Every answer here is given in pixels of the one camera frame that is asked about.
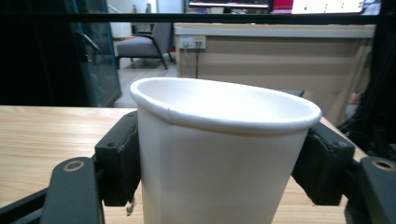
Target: paper cup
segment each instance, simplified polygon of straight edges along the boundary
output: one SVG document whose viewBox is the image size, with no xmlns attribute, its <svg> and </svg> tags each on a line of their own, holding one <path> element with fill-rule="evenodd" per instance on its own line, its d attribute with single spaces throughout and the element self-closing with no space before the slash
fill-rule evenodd
<svg viewBox="0 0 396 224">
<path fill-rule="evenodd" d="M 313 103 L 280 91 L 145 78 L 137 102 L 145 223 L 271 223 Z"/>
</svg>

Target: chair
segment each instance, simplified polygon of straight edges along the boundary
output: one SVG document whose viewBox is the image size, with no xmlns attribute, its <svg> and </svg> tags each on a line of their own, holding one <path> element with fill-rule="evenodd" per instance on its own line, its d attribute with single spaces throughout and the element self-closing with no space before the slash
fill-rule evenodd
<svg viewBox="0 0 396 224">
<path fill-rule="evenodd" d="M 120 69 L 120 58 L 159 58 L 165 69 L 166 66 L 163 55 L 168 53 L 173 62 L 169 49 L 174 44 L 173 24 L 170 22 L 157 22 L 154 24 L 151 35 L 134 35 L 134 38 L 121 41 L 117 45 L 117 65 Z"/>
</svg>

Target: power socket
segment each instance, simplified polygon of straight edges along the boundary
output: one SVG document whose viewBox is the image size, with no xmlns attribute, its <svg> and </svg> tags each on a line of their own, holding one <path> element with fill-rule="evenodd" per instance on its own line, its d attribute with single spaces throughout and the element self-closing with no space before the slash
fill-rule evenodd
<svg viewBox="0 0 396 224">
<path fill-rule="evenodd" d="M 181 35 L 178 38 L 181 49 L 206 49 L 205 35 Z"/>
</svg>

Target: wooden table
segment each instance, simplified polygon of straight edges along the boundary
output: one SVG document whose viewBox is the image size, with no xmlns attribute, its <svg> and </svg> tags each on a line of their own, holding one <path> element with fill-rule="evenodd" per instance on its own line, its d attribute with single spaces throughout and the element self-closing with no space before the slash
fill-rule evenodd
<svg viewBox="0 0 396 224">
<path fill-rule="evenodd" d="M 133 110 L 0 106 L 0 207 L 46 188 L 58 163 L 93 155 L 96 143 Z M 357 151 L 355 159 L 363 156 Z M 137 206 L 130 217 L 125 208 L 105 207 L 106 223 L 143 223 L 140 188 L 135 196 Z M 274 223 L 345 223 L 345 202 L 316 206 L 291 178 Z"/>
</svg>

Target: computer screen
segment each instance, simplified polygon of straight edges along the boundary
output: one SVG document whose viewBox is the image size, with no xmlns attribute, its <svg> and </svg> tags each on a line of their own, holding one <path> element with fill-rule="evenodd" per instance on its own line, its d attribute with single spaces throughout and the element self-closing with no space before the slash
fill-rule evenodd
<svg viewBox="0 0 396 224">
<path fill-rule="evenodd" d="M 293 0 L 292 14 L 361 13 L 364 0 Z"/>
<path fill-rule="evenodd" d="M 291 14 L 293 0 L 274 0 L 272 14 Z"/>
<path fill-rule="evenodd" d="M 269 0 L 190 0 L 190 7 L 268 8 Z"/>
</svg>

